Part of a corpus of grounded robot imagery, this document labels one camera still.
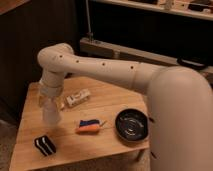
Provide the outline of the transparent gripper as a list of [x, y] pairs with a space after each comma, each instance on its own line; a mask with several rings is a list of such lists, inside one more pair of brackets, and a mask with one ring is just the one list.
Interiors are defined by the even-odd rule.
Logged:
[[57, 106], [60, 107], [62, 103], [61, 97], [62, 92], [63, 92], [62, 87], [53, 88], [40, 84], [38, 92], [39, 94], [38, 105], [42, 107], [48, 99], [53, 99], [56, 102]]

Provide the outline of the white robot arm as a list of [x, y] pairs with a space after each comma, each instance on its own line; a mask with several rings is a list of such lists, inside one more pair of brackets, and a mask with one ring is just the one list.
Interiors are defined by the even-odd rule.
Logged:
[[57, 97], [67, 73], [147, 96], [151, 171], [213, 171], [213, 89], [199, 72], [144, 62], [80, 57], [60, 43], [39, 51], [40, 91]]

